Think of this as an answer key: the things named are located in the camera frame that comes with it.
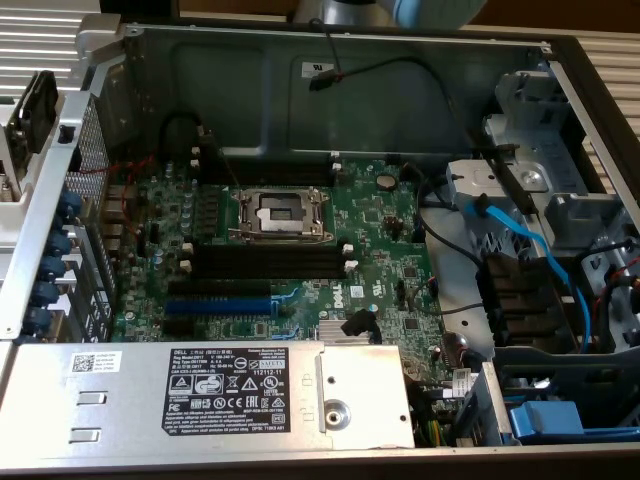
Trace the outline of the black plastic latch bar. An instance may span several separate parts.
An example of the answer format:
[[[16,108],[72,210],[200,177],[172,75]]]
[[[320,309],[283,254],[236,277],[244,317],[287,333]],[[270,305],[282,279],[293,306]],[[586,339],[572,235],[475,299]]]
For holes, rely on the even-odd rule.
[[[514,154],[517,145],[502,144],[490,146],[488,141],[474,129],[466,127],[465,133],[470,139],[475,167],[479,167],[481,163],[487,165],[488,180],[493,179],[498,181],[501,188],[506,192],[507,197],[515,204],[521,214],[538,214],[539,211],[531,194],[521,186],[506,162],[506,155]]]

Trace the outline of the blue slot cover clip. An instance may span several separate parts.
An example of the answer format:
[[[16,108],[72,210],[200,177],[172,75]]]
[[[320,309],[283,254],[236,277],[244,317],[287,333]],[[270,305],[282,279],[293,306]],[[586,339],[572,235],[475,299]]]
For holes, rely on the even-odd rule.
[[[38,268],[38,278],[43,281],[54,282],[65,275],[66,265],[60,257],[43,256]]]
[[[56,214],[63,220],[73,221],[83,207],[82,197],[73,191],[63,190],[56,207]]]
[[[55,304],[59,300],[58,287],[50,282],[36,281],[31,293],[31,303],[38,307],[46,307]]]
[[[72,249],[72,241],[64,229],[52,229],[47,237],[46,247],[49,255],[61,257],[68,255]]]
[[[26,315],[25,327],[33,331],[47,332],[52,323],[52,312],[46,308],[31,307]]]

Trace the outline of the blue expansion slot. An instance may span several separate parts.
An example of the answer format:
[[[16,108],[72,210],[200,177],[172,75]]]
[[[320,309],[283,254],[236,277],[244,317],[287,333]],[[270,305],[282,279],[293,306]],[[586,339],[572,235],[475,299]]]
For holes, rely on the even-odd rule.
[[[229,298],[169,300],[164,311],[167,315],[270,315],[269,298]]]

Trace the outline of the blue plastic drive caddy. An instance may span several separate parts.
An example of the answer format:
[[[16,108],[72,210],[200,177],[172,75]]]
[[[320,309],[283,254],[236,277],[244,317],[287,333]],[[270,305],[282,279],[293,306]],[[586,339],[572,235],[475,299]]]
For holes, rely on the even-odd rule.
[[[640,427],[585,428],[572,401],[526,401],[509,419],[523,445],[640,442]]]

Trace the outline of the silver metal drive cage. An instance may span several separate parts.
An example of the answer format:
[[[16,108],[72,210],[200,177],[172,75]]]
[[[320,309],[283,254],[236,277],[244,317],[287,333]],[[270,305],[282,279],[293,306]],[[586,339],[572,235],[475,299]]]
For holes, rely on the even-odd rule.
[[[640,213],[597,178],[585,132],[561,83],[518,71],[495,89],[496,112],[482,127],[490,146],[515,144],[506,162],[539,211],[521,214],[488,167],[451,162],[447,189],[473,254],[543,259],[565,307],[578,349],[612,354],[640,348]]]

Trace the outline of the black box behind case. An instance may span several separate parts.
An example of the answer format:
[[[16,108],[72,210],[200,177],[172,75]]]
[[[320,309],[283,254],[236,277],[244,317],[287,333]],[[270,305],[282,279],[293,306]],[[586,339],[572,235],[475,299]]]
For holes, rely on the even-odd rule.
[[[99,0],[102,13],[125,17],[171,17],[178,4],[179,0]]]

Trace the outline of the long black expansion slot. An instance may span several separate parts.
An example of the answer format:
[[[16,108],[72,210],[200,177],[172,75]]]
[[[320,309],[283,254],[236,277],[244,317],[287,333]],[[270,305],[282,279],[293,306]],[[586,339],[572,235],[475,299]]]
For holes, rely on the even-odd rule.
[[[270,297],[271,284],[263,280],[184,280],[168,284],[169,296]]]

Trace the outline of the black disk drive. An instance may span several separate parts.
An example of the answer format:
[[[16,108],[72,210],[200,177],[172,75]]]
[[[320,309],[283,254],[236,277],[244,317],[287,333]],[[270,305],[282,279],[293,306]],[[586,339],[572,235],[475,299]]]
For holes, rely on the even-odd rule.
[[[16,129],[22,133],[26,148],[40,153],[56,119],[58,90],[52,71],[36,72],[18,108]]]

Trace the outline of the silver finned chipset heatsink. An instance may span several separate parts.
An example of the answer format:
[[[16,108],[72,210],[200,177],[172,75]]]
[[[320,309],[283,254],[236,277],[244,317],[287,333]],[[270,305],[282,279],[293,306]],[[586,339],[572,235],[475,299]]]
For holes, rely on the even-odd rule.
[[[344,320],[320,320],[318,325],[318,339],[325,344],[336,345],[368,345],[367,332],[359,336],[347,336],[342,330]]]

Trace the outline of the white parts rack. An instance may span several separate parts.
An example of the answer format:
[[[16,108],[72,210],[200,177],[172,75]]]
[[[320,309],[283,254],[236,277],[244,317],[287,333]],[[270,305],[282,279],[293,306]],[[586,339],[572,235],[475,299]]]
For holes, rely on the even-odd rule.
[[[18,108],[26,89],[19,99],[0,96],[0,251],[12,249],[17,243],[63,103],[58,92],[55,123],[41,152],[31,153],[16,129]]]

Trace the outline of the black RAM slot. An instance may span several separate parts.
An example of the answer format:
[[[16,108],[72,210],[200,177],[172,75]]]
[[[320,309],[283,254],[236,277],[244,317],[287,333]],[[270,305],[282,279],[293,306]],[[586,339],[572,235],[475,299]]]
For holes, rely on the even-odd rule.
[[[210,185],[240,185],[240,186],[315,186],[332,187],[339,173],[334,168],[330,172],[321,173],[293,173],[293,172],[268,172],[266,175],[249,174],[248,176],[236,176],[231,170],[221,174],[203,173],[197,171],[196,178],[201,184]]]
[[[344,279],[348,276],[344,261],[297,259],[231,259],[195,261],[182,260],[180,270],[194,279]]]
[[[193,245],[193,252],[183,252],[184,259],[195,261],[217,261],[220,259],[238,258],[302,258],[313,261],[342,261],[345,257],[342,248],[336,245],[311,245],[311,244],[220,244],[220,245]]]
[[[263,154],[225,153],[222,149],[201,148],[198,166],[201,172],[221,174],[231,170],[236,176],[266,175],[268,172],[327,173],[335,163],[341,164],[340,155],[327,152],[285,152]]]

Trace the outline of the green Dell motherboard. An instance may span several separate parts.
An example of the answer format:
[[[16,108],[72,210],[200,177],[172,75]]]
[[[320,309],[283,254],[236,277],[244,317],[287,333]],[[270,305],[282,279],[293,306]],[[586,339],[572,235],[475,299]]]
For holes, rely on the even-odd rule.
[[[326,208],[335,240],[342,248],[344,279],[263,280],[271,284],[270,315],[167,315],[169,300],[229,297],[169,296],[172,281],[194,279],[180,270],[183,252],[193,245],[246,244],[227,232],[230,195],[244,188],[311,186],[228,186],[201,184],[168,171],[142,179],[136,187],[114,190],[134,210],[134,234],[110,246],[117,274],[118,300],[111,338],[115,342],[161,341],[320,341],[320,320],[349,319],[366,309],[376,316],[378,344],[399,349],[404,373],[425,395],[451,397],[452,372],[444,353],[438,280],[428,258],[426,232],[415,209],[416,179],[382,161],[336,164]],[[381,191],[376,177],[393,175],[397,188]],[[162,333],[167,317],[191,317],[193,337]]]

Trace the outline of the grey metal PC case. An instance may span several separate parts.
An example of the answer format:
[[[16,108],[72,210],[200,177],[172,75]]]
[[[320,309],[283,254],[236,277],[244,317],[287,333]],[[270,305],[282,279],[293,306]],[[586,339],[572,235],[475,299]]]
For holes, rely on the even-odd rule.
[[[473,158],[469,127],[486,140],[500,79],[549,73],[585,132],[597,178],[640,213],[640,142],[578,43],[567,37],[489,36],[199,22],[153,25],[91,15],[81,23],[74,78],[33,67],[0,96],[19,99],[34,73],[55,75],[58,126],[15,247],[0,251],[0,385],[23,345],[115,342],[113,242],[134,234],[134,210],[114,192],[168,171],[196,178],[201,148],[225,153],[327,152],[342,163],[382,161],[417,182],[415,209],[438,280],[451,397],[428,398],[404,373],[415,446],[366,458],[0,471],[12,477],[267,478],[291,480],[640,480],[640,442],[523,445],[509,411],[526,401],[572,401],[585,428],[640,427],[640,348],[551,354],[497,347],[478,290],[482,267],[447,189],[447,166]],[[75,127],[72,143],[59,126]],[[63,190],[83,199],[63,220]],[[47,332],[24,326],[47,237],[72,241],[54,282]]]

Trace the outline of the silver power supply with label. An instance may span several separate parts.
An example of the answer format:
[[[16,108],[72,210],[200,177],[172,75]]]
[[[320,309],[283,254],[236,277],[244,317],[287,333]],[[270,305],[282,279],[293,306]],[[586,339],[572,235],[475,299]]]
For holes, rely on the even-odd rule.
[[[0,471],[366,458],[414,446],[394,346],[23,345],[0,385]]]

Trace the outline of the black plastic drive bracket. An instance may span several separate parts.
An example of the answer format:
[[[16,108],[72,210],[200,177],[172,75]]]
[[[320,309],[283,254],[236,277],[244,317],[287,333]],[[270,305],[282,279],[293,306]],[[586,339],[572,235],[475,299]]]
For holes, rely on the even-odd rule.
[[[565,307],[543,259],[487,254],[476,275],[497,347],[532,347],[551,354],[575,353],[578,344]]]

